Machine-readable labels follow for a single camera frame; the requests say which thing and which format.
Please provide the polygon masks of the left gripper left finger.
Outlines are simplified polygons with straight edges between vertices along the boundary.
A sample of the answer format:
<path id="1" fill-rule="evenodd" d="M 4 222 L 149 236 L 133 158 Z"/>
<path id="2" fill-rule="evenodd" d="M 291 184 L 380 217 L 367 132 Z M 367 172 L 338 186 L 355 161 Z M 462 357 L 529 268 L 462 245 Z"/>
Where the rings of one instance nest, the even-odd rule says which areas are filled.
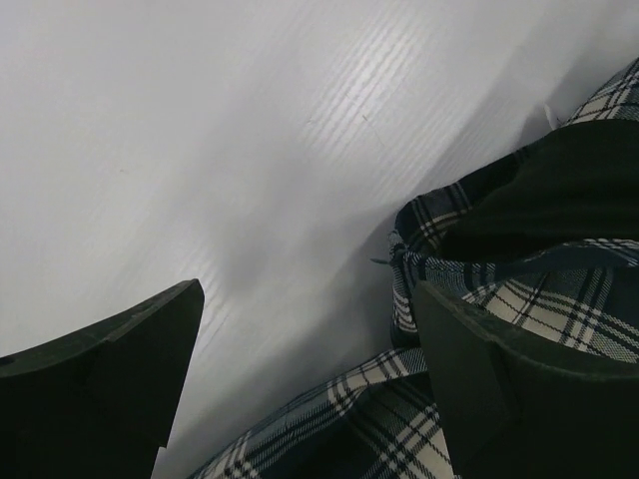
<path id="1" fill-rule="evenodd" d="M 204 309 L 196 279 L 1 359 L 4 478 L 149 478 Z"/>

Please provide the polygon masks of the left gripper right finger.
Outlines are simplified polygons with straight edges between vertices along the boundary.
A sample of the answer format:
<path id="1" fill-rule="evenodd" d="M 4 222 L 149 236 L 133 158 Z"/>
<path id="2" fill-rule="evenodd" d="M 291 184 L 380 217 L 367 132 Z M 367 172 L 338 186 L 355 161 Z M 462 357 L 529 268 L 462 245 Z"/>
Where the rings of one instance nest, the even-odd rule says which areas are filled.
<path id="1" fill-rule="evenodd" d="M 413 309 L 455 474 L 637 477 L 637 365 L 557 344 L 429 282 Z"/>

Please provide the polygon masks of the navy plaid skirt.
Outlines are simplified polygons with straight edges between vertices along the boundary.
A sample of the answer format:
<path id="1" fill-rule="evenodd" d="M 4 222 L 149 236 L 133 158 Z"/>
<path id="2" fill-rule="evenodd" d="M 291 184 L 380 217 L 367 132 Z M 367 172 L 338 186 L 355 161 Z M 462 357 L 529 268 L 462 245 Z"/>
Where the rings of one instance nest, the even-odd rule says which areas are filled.
<path id="1" fill-rule="evenodd" d="M 638 67 L 545 137 L 416 197 L 389 236 L 393 347 L 201 478 L 634 478 Z"/>

